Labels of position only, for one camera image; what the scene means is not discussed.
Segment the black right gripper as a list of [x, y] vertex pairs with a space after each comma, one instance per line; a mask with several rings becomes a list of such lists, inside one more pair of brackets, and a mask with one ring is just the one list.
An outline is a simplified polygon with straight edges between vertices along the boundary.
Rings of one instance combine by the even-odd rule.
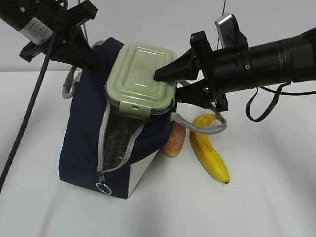
[[[182, 87], [176, 89], [175, 101], [195, 105], [204, 109], [227, 111], [228, 101], [225, 93], [215, 88], [213, 76], [213, 50], [205, 31], [191, 34], [191, 48], [170, 64], [156, 70], [155, 81], [178, 80]], [[204, 80], [189, 83], [186, 80], [196, 80], [199, 70]]]

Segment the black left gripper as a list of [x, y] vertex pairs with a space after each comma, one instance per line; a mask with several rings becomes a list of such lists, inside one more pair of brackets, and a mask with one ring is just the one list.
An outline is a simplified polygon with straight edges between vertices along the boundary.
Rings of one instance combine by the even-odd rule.
[[31, 39], [20, 52], [21, 58], [30, 62], [43, 53], [52, 61], [77, 68], [102, 67], [101, 58], [92, 50], [81, 29], [81, 25], [95, 18], [98, 11], [95, 5], [85, 0], [68, 9], [67, 0], [37, 0], [35, 8], [36, 14], [24, 29], [30, 33], [35, 29], [32, 24], [39, 23], [48, 36], [41, 37], [41, 42]]

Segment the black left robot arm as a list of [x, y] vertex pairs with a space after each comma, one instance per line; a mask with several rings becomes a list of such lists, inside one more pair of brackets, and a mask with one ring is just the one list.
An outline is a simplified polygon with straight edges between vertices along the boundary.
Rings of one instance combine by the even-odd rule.
[[97, 7], [89, 0], [68, 8], [66, 0], [2, 0], [0, 18], [29, 40], [19, 56], [31, 62], [47, 54], [51, 61], [77, 68], [101, 66], [81, 26], [93, 20]]

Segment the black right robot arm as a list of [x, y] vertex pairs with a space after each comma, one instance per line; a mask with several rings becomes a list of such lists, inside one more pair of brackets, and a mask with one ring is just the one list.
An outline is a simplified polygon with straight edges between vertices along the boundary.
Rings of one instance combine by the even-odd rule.
[[156, 81], [196, 80], [176, 92], [176, 102], [219, 112], [228, 110], [226, 93], [286, 82], [316, 79], [316, 31], [249, 47], [237, 32], [237, 44], [212, 50], [204, 31], [191, 35], [190, 49], [156, 70]]

